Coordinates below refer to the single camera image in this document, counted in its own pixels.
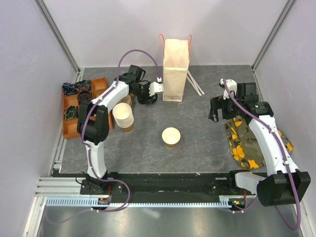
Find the brown paper coffee cup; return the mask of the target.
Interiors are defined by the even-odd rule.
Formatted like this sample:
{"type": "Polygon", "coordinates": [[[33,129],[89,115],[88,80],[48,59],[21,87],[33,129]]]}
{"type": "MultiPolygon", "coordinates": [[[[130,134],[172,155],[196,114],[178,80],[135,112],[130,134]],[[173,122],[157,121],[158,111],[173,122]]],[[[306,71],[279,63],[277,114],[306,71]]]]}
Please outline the brown paper coffee cup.
{"type": "Polygon", "coordinates": [[[175,148],[181,139],[181,133],[177,128],[168,127],[162,132],[162,139],[168,148],[175,148]]]}

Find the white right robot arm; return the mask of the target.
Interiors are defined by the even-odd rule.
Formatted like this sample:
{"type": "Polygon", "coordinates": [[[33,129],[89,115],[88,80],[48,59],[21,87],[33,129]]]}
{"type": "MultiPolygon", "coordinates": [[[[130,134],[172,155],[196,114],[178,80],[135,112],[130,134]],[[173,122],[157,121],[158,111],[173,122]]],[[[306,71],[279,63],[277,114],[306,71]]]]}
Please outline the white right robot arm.
{"type": "Polygon", "coordinates": [[[219,85],[224,93],[210,100],[208,117],[218,122],[222,112],[230,152],[243,168],[230,172],[227,191],[248,190],[263,206],[300,203],[310,175],[290,157],[290,144],[277,129],[269,103],[259,100],[256,84],[221,79],[219,85]]]}

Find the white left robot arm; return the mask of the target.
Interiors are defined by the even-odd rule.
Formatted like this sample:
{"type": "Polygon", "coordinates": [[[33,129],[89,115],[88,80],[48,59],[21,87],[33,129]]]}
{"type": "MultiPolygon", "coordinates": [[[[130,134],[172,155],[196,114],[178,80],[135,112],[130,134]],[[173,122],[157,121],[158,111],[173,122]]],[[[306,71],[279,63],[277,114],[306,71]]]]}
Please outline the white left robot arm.
{"type": "Polygon", "coordinates": [[[129,94],[135,95],[139,104],[150,105],[157,101],[158,96],[151,92],[153,83],[144,80],[145,74],[141,67],[131,65],[128,72],[119,75],[104,93],[80,104],[77,131],[86,147],[87,175],[94,179],[91,188],[97,194],[108,190],[104,141],[109,134],[109,112],[129,94]]]}

